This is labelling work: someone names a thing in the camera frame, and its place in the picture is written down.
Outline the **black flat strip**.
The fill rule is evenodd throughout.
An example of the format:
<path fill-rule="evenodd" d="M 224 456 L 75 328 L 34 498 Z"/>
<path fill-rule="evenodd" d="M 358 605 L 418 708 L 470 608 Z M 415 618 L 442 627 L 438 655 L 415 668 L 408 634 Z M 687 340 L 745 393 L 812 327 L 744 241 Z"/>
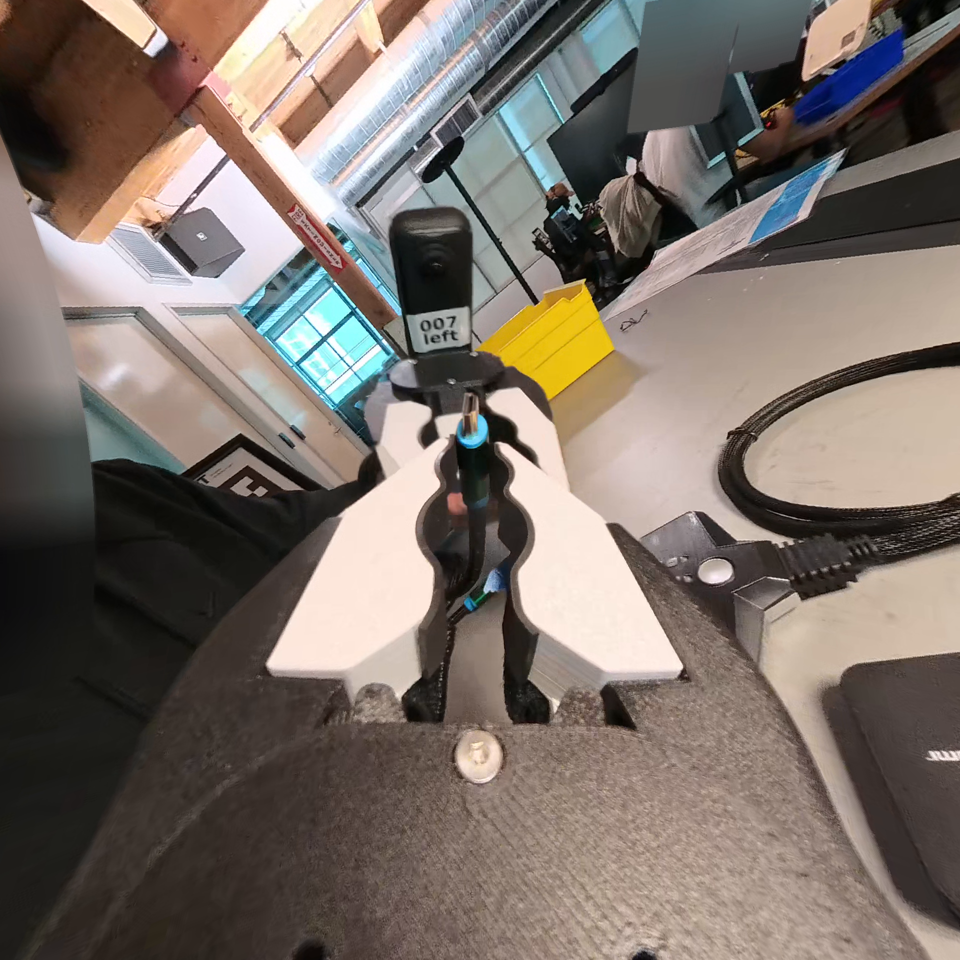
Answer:
<path fill-rule="evenodd" d="M 726 273 L 959 245 L 959 160 L 837 194 L 810 217 L 703 270 Z"/>

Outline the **white paper sheet blue header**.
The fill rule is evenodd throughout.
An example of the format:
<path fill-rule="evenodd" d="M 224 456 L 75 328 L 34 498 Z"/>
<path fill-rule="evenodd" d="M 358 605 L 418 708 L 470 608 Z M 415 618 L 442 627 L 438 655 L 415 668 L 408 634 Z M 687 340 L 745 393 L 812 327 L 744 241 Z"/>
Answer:
<path fill-rule="evenodd" d="M 650 266 L 605 308 L 611 320 L 720 261 L 805 222 L 846 159 L 835 151 L 761 197 L 659 250 Z"/>

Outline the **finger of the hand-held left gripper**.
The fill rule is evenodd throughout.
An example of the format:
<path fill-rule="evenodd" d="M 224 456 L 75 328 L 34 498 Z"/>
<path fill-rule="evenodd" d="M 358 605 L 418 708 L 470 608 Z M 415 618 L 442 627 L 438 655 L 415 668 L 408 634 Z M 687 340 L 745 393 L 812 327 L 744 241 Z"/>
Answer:
<path fill-rule="evenodd" d="M 506 421 L 516 443 L 530 451 L 538 468 L 562 489 L 569 475 L 553 420 L 519 387 L 499 389 L 486 399 L 487 409 Z"/>
<path fill-rule="evenodd" d="M 384 482 L 442 438 L 430 406 L 398 398 L 393 389 L 374 389 L 364 406 L 371 449 Z"/>

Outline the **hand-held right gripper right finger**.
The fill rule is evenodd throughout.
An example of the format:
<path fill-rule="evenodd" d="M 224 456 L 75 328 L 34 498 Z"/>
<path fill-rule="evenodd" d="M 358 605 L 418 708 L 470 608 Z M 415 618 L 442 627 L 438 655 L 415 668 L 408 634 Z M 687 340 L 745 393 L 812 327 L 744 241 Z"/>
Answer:
<path fill-rule="evenodd" d="M 493 449 L 497 532 L 510 561 L 510 721 L 547 724 L 571 690 L 681 678 L 682 660 L 603 517 L 510 445 Z"/>

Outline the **black monitor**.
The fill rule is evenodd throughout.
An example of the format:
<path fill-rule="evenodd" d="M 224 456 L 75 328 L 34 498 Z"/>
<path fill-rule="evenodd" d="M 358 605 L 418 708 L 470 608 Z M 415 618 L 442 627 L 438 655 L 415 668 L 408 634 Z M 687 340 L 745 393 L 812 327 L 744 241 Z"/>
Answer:
<path fill-rule="evenodd" d="M 637 49 L 622 56 L 574 102 L 570 118 L 547 138 L 563 180 L 581 205 L 598 201 L 609 182 L 626 175 L 637 58 Z"/>

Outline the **wooden beam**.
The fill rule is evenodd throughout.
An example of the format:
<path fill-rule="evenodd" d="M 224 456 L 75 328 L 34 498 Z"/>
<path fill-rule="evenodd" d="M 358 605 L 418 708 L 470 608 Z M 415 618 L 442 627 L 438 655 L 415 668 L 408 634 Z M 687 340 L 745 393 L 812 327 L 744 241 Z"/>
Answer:
<path fill-rule="evenodd" d="M 199 128 L 378 330 L 394 311 L 330 230 L 281 131 L 254 130 L 230 59 L 269 2 L 2 2 L 2 137 L 70 239 L 105 241 Z"/>

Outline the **silver air duct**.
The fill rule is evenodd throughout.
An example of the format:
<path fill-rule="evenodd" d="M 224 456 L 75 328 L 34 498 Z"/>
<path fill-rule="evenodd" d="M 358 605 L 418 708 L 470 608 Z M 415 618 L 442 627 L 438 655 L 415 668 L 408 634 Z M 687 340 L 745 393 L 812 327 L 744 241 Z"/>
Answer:
<path fill-rule="evenodd" d="M 433 1 L 296 149 L 315 181 L 355 205 L 553 5 Z"/>

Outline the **black disc pole stand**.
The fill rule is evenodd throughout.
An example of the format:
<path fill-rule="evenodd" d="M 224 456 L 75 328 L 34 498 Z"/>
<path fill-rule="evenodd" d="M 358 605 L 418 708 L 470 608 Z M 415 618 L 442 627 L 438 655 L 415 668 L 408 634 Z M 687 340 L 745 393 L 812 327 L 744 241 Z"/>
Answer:
<path fill-rule="evenodd" d="M 523 293 L 527 296 L 531 305 L 535 306 L 540 302 L 539 297 L 535 294 L 534 290 L 524 277 L 522 270 L 518 267 L 513 258 L 511 258 L 506 247 L 501 242 L 498 234 L 494 231 L 483 211 L 479 208 L 473 196 L 467 190 L 466 186 L 464 186 L 461 178 L 453 169 L 455 162 L 457 162 L 459 157 L 462 155 L 464 147 L 465 141 L 461 135 L 457 135 L 447 144 L 442 146 L 422 169 L 420 174 L 421 181 L 425 185 L 428 185 L 438 181 L 438 179 L 440 179 L 442 176 L 447 176 L 449 178 L 450 183 L 458 191 L 467 207 L 474 214 L 478 223 L 481 225 L 482 229 L 489 238 L 491 244 L 496 248 L 499 255 L 504 260 L 505 264 L 509 268 L 515 280 L 518 282 Z"/>

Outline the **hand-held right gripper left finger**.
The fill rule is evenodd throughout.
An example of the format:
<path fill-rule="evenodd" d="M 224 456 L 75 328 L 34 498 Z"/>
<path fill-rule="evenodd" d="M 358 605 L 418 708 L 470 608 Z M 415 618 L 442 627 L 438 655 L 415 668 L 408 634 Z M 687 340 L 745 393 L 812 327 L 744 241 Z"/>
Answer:
<path fill-rule="evenodd" d="M 322 552 L 271 650 L 283 679 L 367 685 L 403 695 L 444 666 L 447 581 L 434 552 L 445 536 L 445 461 L 438 439 L 320 528 Z"/>

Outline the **white boxy device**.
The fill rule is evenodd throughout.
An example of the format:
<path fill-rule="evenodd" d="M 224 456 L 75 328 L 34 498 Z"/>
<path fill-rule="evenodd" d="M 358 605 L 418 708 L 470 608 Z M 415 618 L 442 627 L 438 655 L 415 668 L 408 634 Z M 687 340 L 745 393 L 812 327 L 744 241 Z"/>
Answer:
<path fill-rule="evenodd" d="M 800 68 L 803 83 L 858 53 L 873 18 L 873 6 L 872 1 L 827 2 L 808 28 Z"/>

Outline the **black wall speaker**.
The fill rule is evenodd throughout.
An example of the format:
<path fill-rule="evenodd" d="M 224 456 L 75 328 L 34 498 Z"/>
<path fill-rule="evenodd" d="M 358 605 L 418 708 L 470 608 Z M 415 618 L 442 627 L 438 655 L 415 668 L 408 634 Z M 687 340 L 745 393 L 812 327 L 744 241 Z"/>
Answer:
<path fill-rule="evenodd" d="M 209 208 L 191 210 L 170 223 L 158 243 L 192 278 L 218 279 L 246 248 Z"/>

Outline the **black usb hub with cable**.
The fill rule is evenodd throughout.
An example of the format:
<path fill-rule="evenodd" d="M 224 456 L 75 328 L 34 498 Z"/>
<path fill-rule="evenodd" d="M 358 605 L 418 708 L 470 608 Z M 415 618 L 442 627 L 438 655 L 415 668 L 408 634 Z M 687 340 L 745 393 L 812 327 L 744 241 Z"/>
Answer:
<path fill-rule="evenodd" d="M 822 706 L 894 888 L 959 922 L 959 654 L 854 664 Z"/>

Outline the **small blue bin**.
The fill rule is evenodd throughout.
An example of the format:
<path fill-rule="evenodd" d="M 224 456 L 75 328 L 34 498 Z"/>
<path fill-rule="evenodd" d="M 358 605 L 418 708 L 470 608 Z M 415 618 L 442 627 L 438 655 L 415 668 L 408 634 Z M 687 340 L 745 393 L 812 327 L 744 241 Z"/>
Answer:
<path fill-rule="evenodd" d="M 895 70 L 904 55 L 903 29 L 871 44 L 794 103 L 795 123 L 798 126 L 810 126 L 841 111 Z"/>

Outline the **yellow plastic bin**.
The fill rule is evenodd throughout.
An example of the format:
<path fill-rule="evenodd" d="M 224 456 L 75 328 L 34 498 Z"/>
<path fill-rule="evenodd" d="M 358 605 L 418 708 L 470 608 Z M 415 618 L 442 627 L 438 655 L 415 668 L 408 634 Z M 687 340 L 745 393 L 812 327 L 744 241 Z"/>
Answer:
<path fill-rule="evenodd" d="M 548 401 L 615 351 L 613 340 L 580 280 L 547 291 L 479 346 L 534 380 Z"/>

